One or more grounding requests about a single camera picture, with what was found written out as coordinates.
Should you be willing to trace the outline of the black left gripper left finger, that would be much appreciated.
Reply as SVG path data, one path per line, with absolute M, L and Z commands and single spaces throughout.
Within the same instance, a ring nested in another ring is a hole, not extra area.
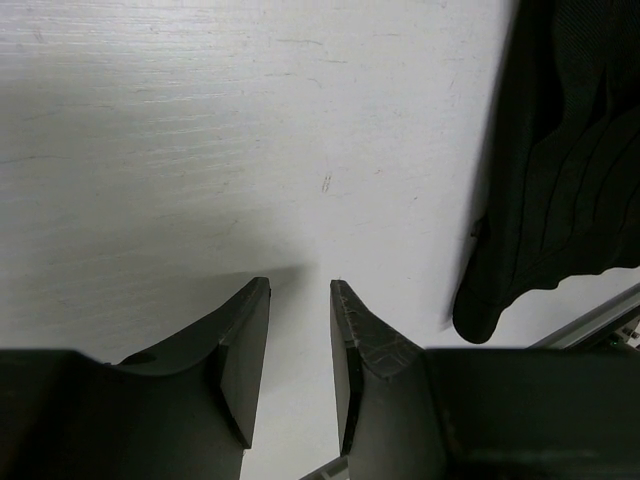
M 251 447 L 271 289 L 122 362 L 73 350 L 1 353 L 5 479 L 236 479 Z

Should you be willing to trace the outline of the black skirt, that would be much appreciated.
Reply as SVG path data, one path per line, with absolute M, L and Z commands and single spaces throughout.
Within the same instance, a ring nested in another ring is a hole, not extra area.
M 639 5 L 523 1 L 486 146 L 488 198 L 452 311 L 487 342 L 531 290 L 639 265 Z

